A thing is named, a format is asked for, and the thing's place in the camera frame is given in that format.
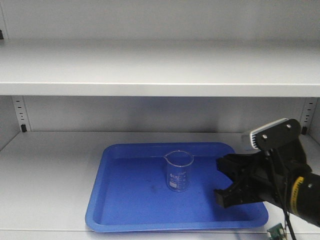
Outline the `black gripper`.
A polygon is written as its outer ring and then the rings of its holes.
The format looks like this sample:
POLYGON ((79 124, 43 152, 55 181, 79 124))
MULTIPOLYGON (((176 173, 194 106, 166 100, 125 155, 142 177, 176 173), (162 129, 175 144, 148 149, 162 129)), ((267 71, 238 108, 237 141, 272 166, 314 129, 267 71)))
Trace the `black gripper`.
POLYGON ((223 208, 262 201, 282 209, 313 207, 313 173, 299 141, 253 154, 227 154, 216 160, 216 168, 233 182, 213 191, 223 208))

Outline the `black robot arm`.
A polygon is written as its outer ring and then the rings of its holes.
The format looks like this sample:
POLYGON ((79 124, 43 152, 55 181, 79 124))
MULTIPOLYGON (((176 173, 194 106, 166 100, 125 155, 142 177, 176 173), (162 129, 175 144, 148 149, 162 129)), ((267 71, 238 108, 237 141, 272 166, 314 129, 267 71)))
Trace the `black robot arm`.
POLYGON ((216 167, 232 181, 214 191, 221 207, 268 202, 320 225, 320 177, 307 164, 299 140, 253 154, 227 154, 216 167))

